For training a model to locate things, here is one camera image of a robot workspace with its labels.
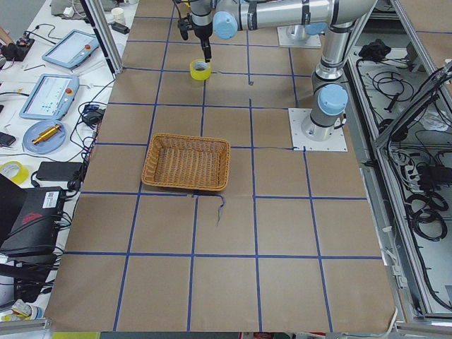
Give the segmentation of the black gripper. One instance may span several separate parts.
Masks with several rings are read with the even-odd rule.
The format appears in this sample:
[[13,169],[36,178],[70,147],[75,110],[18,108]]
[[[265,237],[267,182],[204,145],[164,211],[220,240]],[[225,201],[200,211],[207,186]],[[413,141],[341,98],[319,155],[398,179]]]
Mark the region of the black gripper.
[[213,14],[212,6],[209,1],[192,1],[191,20],[195,35],[201,39],[201,48],[204,55],[204,61],[209,63],[212,59],[212,52],[209,37],[213,33]]

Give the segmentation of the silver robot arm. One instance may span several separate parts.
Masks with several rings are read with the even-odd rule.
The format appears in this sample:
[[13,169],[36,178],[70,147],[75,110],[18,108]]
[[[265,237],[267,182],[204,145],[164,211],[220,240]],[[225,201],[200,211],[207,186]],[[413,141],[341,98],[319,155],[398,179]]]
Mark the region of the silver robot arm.
[[184,40],[192,30],[210,61],[209,38],[233,38],[239,31],[278,29],[282,47],[322,48],[313,75],[313,89],[337,81],[352,47],[360,36],[375,1],[190,1],[189,13],[178,28]]

